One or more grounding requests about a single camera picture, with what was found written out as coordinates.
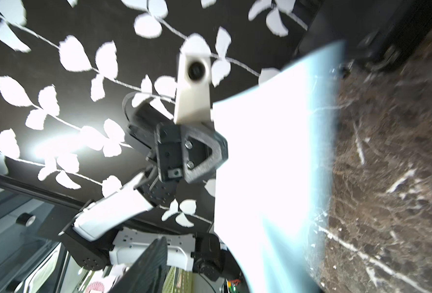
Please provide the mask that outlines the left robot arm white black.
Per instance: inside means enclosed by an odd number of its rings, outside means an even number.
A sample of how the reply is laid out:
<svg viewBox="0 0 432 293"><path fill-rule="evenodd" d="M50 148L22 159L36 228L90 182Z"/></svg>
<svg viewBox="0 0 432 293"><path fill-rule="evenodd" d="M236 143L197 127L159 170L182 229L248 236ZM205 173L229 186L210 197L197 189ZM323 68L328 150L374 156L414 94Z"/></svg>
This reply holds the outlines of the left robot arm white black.
<svg viewBox="0 0 432 293"><path fill-rule="evenodd" d="M76 263L99 271L132 264L163 234L124 227L129 219L162 205L166 216L186 224L196 212L192 202L178 202L179 183L200 184L214 179L228 159L228 144L211 123L208 96L178 96L173 119L151 106L151 99L122 107L128 121L126 140L146 154L149 165L124 186L100 201L90 201L59 234Z"/></svg>

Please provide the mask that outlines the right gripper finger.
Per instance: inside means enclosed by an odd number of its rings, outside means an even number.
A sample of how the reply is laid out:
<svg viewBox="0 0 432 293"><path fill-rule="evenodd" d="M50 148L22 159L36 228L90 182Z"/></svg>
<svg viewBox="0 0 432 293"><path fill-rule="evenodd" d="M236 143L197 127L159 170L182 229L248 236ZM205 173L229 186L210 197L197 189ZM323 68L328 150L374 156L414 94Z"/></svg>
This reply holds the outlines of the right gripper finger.
<svg viewBox="0 0 432 293"><path fill-rule="evenodd" d="M167 269L167 238L152 241L110 293L161 293Z"/></svg>

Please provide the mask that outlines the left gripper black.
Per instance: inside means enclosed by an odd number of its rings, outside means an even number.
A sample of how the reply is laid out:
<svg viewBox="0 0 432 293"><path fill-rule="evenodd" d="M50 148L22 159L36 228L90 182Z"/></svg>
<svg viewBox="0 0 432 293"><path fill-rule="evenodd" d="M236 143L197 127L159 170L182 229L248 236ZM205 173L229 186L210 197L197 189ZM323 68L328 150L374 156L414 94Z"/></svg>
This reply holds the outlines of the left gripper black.
<svg viewBox="0 0 432 293"><path fill-rule="evenodd" d="M228 160L227 140L203 123L160 123L155 131L157 167L161 182L200 183L214 179Z"/></svg>

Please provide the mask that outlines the white square paper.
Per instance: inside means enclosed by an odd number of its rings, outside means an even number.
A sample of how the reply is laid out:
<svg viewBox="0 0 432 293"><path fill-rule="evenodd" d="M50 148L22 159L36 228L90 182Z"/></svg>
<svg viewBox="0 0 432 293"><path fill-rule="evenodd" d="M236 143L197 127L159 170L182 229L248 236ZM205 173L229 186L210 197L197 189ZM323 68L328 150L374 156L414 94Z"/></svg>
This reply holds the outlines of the white square paper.
<svg viewBox="0 0 432 293"><path fill-rule="evenodd" d="M336 41L213 106L228 142L215 232L252 293L316 293L307 237L331 196L344 44Z"/></svg>

